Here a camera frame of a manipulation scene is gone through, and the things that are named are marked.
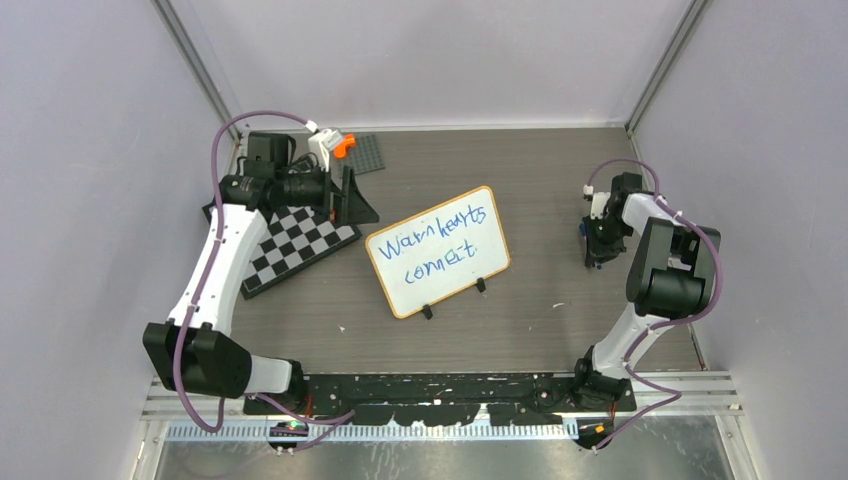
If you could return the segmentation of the yellow framed whiteboard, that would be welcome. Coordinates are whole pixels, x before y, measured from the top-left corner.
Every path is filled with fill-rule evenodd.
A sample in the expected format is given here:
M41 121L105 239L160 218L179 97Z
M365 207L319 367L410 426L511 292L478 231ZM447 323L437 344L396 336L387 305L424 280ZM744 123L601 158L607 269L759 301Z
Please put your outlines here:
M365 240L392 315L405 319L508 269L494 191L482 185Z

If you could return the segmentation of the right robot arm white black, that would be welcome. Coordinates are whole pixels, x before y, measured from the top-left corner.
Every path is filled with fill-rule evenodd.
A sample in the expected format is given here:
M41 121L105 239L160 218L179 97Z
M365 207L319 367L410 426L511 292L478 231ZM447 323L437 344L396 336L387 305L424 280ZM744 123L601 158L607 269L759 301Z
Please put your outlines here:
M636 173L615 176L608 191L586 184L583 196L590 203L580 225L587 267L601 267L625 252L626 238L639 238L625 285L625 309L577 361L570 385L577 407L606 410L623 399L634 367L656 339L710 304L721 234L671 211L661 195L644 189Z

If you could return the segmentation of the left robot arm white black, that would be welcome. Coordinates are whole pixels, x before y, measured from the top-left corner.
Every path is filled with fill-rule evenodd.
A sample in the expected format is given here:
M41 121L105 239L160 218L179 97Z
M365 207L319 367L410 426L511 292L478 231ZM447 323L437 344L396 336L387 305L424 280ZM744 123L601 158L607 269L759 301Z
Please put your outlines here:
M349 164L356 145L351 134L323 129L297 156L290 135L246 136L236 173L218 185L209 233L183 295L165 322L150 323L143 333L143 346L167 389L223 398L266 393L284 414L305 405L300 364L253 355L234 341L234 308L254 251L283 210L310 212L331 228L378 221Z

